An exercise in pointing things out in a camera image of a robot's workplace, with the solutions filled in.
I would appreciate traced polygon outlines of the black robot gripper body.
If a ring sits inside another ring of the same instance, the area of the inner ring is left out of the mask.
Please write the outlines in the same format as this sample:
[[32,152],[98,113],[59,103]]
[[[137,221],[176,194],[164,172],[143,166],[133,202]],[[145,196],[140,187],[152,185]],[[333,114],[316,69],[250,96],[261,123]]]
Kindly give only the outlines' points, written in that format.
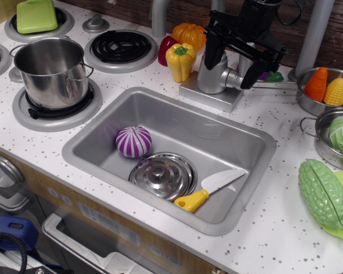
[[205,34],[214,31],[226,47],[250,60],[263,59],[265,72],[278,70],[288,49],[270,31],[281,1],[244,1],[238,16],[213,10]]

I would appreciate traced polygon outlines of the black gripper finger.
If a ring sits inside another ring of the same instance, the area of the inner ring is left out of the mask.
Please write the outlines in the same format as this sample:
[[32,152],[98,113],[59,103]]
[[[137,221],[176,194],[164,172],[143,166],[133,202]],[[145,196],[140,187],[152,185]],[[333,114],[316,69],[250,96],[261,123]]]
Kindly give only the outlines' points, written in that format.
[[205,61],[208,70],[212,70],[221,61],[225,52],[225,41],[214,31],[209,31],[206,35]]
[[263,59],[250,60],[249,58],[240,59],[240,76],[243,77],[240,88],[248,90],[258,81],[265,72],[266,62]]

